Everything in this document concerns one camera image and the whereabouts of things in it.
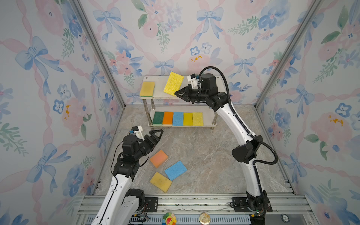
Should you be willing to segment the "green scrub sponge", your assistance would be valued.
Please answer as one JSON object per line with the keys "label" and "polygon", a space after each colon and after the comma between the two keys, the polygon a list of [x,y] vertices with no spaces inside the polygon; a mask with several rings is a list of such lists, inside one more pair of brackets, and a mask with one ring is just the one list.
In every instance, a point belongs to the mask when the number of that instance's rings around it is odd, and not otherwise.
{"label": "green scrub sponge", "polygon": [[154,126],[161,126],[163,124],[164,112],[155,112],[152,123]]}

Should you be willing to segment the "peach pink sponge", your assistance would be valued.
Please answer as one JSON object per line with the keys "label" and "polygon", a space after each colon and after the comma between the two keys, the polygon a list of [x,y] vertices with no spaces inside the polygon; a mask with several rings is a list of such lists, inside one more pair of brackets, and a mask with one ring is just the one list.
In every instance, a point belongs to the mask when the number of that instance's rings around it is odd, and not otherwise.
{"label": "peach pink sponge", "polygon": [[153,164],[155,168],[159,168],[167,160],[168,160],[168,155],[163,150],[160,150],[150,158],[150,162]]}

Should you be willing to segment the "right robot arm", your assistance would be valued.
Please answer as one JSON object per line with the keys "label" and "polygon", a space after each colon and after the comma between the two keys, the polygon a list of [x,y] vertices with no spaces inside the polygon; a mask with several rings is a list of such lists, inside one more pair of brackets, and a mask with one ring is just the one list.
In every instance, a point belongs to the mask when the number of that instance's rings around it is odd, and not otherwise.
{"label": "right robot arm", "polygon": [[187,77],[187,81],[189,84],[176,91],[175,96],[192,104],[205,103],[225,121],[239,145],[232,150],[232,156],[241,164],[244,173],[247,207],[259,216],[264,216],[268,204],[256,169],[256,163],[259,162],[256,159],[257,150],[263,138],[256,136],[240,118],[231,103],[228,87],[226,92],[218,91],[217,78],[213,74],[203,74],[198,79],[192,74]]}

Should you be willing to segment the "blue sponge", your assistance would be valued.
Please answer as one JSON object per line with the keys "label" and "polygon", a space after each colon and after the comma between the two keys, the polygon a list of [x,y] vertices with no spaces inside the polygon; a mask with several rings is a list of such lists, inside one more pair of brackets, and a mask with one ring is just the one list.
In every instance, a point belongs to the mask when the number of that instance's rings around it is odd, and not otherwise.
{"label": "blue sponge", "polygon": [[172,120],[172,125],[173,126],[182,127],[183,126],[183,121],[184,121],[184,113],[183,112],[174,112],[173,113],[173,120]]}
{"label": "blue sponge", "polygon": [[178,161],[171,167],[165,170],[165,173],[169,180],[173,181],[177,177],[181,176],[187,171],[187,168],[184,166],[184,164],[181,161]]}

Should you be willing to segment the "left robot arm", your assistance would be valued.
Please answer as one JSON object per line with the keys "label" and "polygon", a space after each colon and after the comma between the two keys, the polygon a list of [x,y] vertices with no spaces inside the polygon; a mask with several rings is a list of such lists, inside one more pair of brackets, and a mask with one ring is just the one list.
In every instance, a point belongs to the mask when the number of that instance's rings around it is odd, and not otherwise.
{"label": "left robot arm", "polygon": [[93,225],[127,225],[132,216],[145,208],[141,189],[131,188],[141,167],[139,160],[148,156],[161,140],[164,130],[151,130],[142,135],[142,127],[132,127],[121,142],[122,152],[111,171],[112,181],[104,201],[93,219]]}

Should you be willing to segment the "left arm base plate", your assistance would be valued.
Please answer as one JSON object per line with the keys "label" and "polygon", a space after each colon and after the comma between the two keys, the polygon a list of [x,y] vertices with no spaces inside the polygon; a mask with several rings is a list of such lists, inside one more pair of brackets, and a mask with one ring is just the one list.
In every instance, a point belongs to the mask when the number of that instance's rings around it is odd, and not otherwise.
{"label": "left arm base plate", "polygon": [[159,200],[158,197],[145,197],[140,201],[136,213],[140,214],[143,212],[157,212],[158,200]]}

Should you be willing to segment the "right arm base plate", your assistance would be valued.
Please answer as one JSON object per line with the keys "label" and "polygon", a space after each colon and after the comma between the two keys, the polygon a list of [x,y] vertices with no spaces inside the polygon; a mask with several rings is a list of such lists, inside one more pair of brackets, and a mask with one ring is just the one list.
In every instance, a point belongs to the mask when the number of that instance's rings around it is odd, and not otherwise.
{"label": "right arm base plate", "polygon": [[235,212],[246,212],[250,214],[262,213],[264,206],[261,199],[255,201],[247,197],[233,197],[229,205]]}

